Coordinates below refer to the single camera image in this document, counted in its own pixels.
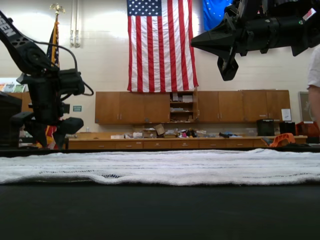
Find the gold flagpole finial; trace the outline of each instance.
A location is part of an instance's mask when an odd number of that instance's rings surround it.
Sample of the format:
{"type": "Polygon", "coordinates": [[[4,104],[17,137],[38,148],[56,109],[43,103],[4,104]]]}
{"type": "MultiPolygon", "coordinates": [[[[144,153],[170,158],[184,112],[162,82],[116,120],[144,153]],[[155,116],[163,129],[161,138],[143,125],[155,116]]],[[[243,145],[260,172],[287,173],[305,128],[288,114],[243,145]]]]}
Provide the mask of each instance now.
{"type": "Polygon", "coordinates": [[[59,3],[54,3],[50,6],[51,10],[55,10],[55,15],[59,16],[60,13],[65,14],[66,10],[64,9],[63,6],[60,6],[59,3]]]}

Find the american flag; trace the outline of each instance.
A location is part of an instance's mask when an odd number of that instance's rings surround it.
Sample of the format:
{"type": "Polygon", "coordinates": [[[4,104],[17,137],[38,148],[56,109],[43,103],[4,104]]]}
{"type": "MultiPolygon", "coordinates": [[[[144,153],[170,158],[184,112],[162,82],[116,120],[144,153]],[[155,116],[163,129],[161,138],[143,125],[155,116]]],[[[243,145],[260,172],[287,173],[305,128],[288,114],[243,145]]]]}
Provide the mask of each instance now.
{"type": "Polygon", "coordinates": [[[178,92],[198,86],[190,46],[192,0],[127,0],[128,91],[178,92]]]}
{"type": "MultiPolygon", "coordinates": [[[[52,30],[52,34],[50,37],[51,44],[59,44],[59,28],[58,28],[59,22],[58,19],[55,20],[54,28],[52,30]]],[[[60,67],[59,62],[59,48],[56,46],[49,45],[48,49],[46,51],[47,57],[51,60],[52,63],[54,63],[57,67],[60,67]]],[[[47,148],[49,149],[58,149],[58,146],[56,145],[56,142],[54,140],[54,132],[57,131],[56,126],[47,126],[45,135],[46,135],[46,141],[47,141],[47,148]]]]}

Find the bulletin board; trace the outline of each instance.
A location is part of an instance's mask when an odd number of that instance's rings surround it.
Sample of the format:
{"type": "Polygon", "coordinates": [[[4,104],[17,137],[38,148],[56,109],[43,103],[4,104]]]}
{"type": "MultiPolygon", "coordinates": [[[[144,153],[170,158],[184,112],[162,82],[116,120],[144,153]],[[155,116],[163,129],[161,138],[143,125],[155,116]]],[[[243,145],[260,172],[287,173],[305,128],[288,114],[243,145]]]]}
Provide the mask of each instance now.
{"type": "Polygon", "coordinates": [[[309,103],[309,93],[307,91],[299,92],[299,104],[300,104],[300,116],[303,122],[313,122],[316,120],[314,117],[310,103],[309,103]]]}

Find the white cinder block wall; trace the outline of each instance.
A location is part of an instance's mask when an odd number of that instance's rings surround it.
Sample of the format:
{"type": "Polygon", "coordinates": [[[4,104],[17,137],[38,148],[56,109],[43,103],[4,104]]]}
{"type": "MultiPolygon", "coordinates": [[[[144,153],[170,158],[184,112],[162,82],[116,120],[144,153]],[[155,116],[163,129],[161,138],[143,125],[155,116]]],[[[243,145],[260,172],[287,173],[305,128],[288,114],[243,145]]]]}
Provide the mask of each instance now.
{"type": "MultiPolygon", "coordinates": [[[[36,40],[48,41],[54,26],[55,14],[49,10],[51,0],[1,0],[0,10],[14,20],[16,27],[36,40]]],[[[60,44],[70,46],[72,0],[59,0],[67,13],[59,17],[60,44]]],[[[126,91],[128,84],[129,43],[125,0],[80,0],[80,48],[72,48],[78,60],[83,80],[95,91],[126,91]]],[[[193,0],[193,34],[203,32],[202,0],[193,0]]],[[[289,90],[292,120],[301,120],[298,92],[306,90],[307,68],[312,49],[293,57],[290,48],[270,50],[268,54],[250,52],[236,59],[239,70],[234,80],[224,82],[217,68],[217,57],[196,49],[196,71],[200,91],[244,89],[289,90]]],[[[62,69],[72,68],[72,58],[60,52],[62,69]]],[[[15,78],[21,72],[0,43],[0,78],[15,78]]],[[[82,112],[72,112],[82,118],[84,128],[98,131],[130,131],[130,126],[99,126],[95,124],[95,97],[71,97],[67,103],[82,105],[82,112]]],[[[244,125],[204,125],[213,132],[250,127],[244,125]]]]}

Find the robotic arm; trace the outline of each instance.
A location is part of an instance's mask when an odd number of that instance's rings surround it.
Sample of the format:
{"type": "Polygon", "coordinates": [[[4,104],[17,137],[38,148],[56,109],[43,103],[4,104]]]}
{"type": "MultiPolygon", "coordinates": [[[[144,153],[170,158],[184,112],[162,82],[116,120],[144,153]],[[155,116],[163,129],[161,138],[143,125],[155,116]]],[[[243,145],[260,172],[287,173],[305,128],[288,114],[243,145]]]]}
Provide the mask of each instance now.
{"type": "Polygon", "coordinates": [[[22,71],[22,75],[17,81],[21,84],[27,84],[32,104],[29,108],[32,112],[22,112],[12,117],[11,122],[17,128],[23,125],[42,146],[47,146],[46,127],[56,126],[57,131],[53,134],[54,140],[61,149],[66,134],[75,134],[83,127],[84,122],[80,118],[70,117],[66,120],[60,120],[64,115],[63,100],[71,95],[81,95],[85,93],[85,86],[92,89],[83,82],[81,73],[78,72],[77,61],[75,69],[60,70],[54,65],[46,54],[35,44],[41,43],[27,38],[20,33],[12,24],[12,20],[0,11],[0,40],[8,49],[13,61],[22,71]]]}
{"type": "Polygon", "coordinates": [[[224,9],[222,22],[196,36],[191,46],[218,56],[224,81],[232,80],[239,68],[235,55],[249,51],[291,47],[293,56],[320,44],[319,0],[233,0],[224,9]],[[313,8],[307,20],[304,16],[313,8]]]}

